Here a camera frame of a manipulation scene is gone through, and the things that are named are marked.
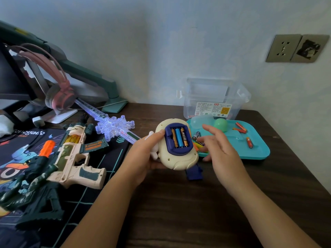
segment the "plastic storage box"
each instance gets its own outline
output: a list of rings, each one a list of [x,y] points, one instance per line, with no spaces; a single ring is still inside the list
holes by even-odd
[[[187,93],[184,94],[184,117],[212,114],[234,120],[242,104],[250,100],[251,94],[240,83],[233,80],[187,79]]]

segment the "outlet cover plate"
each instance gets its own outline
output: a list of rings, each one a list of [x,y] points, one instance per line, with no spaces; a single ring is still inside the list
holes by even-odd
[[[290,62],[302,35],[276,35],[266,62]]]
[[[303,35],[291,62],[315,62],[329,38],[329,35]]]

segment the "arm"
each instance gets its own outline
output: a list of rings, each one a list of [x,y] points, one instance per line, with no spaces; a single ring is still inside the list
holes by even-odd
[[[213,136],[200,137],[204,161],[212,161],[218,180],[239,204],[264,248],[319,247],[252,181],[237,151],[220,130],[203,125]]]
[[[138,140],[122,165],[103,188],[94,204],[73,230],[62,248],[116,247],[118,235],[135,188],[149,169],[163,168],[150,160],[150,152],[164,136],[164,130]]]

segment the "pink headphones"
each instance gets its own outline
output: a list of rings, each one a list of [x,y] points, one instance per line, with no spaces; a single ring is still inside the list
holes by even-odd
[[[24,48],[23,46],[33,46],[45,54],[47,54],[56,64],[56,66],[61,70],[61,72],[57,69],[57,67],[43,54],[32,52],[29,49]],[[55,60],[54,57],[51,56],[47,51],[38,47],[34,44],[25,43],[21,46],[11,46],[11,48],[19,48],[26,51],[18,53],[18,55],[31,60],[38,64],[41,68],[43,68],[51,77],[53,77],[58,85],[53,85],[50,87],[46,94],[45,104],[48,108],[52,108],[55,111],[64,110],[70,108],[77,98],[75,92],[70,87],[70,82],[67,79],[65,72],[63,71],[60,64]]]

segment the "wooden desk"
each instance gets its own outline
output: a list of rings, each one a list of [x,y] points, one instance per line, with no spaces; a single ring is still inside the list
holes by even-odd
[[[185,119],[181,106],[153,104],[128,104],[112,115],[134,120],[132,131],[141,137],[165,119]],[[331,246],[330,194],[259,112],[241,110],[237,119],[253,125],[271,150],[263,162],[244,162],[251,178],[319,245]],[[202,181],[189,182],[184,171],[147,176],[131,200],[118,247],[262,247],[211,163],[199,165]]]

